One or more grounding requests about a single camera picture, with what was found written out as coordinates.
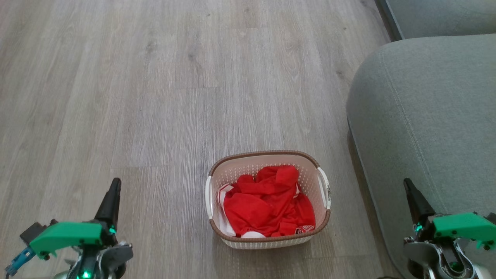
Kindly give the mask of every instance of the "laundry basket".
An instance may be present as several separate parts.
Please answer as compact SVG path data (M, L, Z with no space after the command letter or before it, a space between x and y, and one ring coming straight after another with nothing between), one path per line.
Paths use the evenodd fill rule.
M298 183L313 206L316 229L301 234L267 238L239 238L222 233L218 227L222 208L215 198L217 190L227 183L236 182L243 174L255 176L263 167L280 165L293 165L298 169ZM235 249L269 249L307 242L324 229L331 212L329 181L324 171L315 159L299 151L252 152L219 160L210 170L205 184L205 203L212 229L224 243Z

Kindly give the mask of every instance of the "sofa cushion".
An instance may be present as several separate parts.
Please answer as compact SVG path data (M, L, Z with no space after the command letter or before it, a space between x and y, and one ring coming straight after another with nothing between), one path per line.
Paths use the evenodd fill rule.
M386 0L404 39L496 33L496 0Z
M404 178L438 213L496 212L496 34L408 39L357 71L351 132L390 257L407 278ZM496 254L467 249L496 275Z

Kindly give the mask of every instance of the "red fabric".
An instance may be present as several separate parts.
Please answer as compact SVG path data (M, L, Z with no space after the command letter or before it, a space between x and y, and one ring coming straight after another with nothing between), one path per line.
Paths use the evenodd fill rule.
M224 199L224 213L239 237L248 231L266 237L302 233L315 228L310 200L299 193L294 166L265 167L255 178L242 175Z

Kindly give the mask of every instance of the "sofa seam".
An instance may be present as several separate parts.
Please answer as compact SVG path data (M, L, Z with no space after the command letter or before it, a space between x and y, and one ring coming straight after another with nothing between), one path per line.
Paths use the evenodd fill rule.
M434 180L432 179L432 176L430 175L431 172L429 170L429 167L427 166L426 159L424 157L424 154L422 153L422 149L420 148L417 137L415 136L415 133L413 131L412 124L411 124L410 120L408 119L408 116L406 115L405 107L403 106L403 103L401 102L398 91L396 90L396 87L393 85L391 75L389 74L389 70L387 69L387 65L386 65L386 62L384 59L384 48L380 52L379 63L382 64L382 67L384 68L384 72L386 74L386 81L387 81L387 85L389 87L389 91L393 95L394 101L396 103L396 107L401 114L401 119L403 120L403 124L405 125L408 136L410 137L410 141L412 142L413 148L415 150L415 155L417 156L417 159L420 162L422 172L424 173L424 175L427 179L427 183L428 183L429 187L431 187L435 191L436 195L439 197L439 192L437 190L437 187L435 186L435 183L434 183ZM447 209L446 209L446 206L444 205L442 199L438 198L438 200L441 203L444 211L446 211Z

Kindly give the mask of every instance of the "white handle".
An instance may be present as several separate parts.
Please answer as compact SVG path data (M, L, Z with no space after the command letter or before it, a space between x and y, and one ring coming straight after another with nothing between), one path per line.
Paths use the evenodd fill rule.
M212 185L211 181L212 176L207 178L207 182L205 183L205 208L207 208L207 215L209 219L212 219L212 212L214 211L214 203L212 200Z
M325 175L325 172L321 168L318 170L318 183L320 184L320 193L322 194L322 200L324 204L327 205L326 208L331 208L331 188L329 187L329 180Z

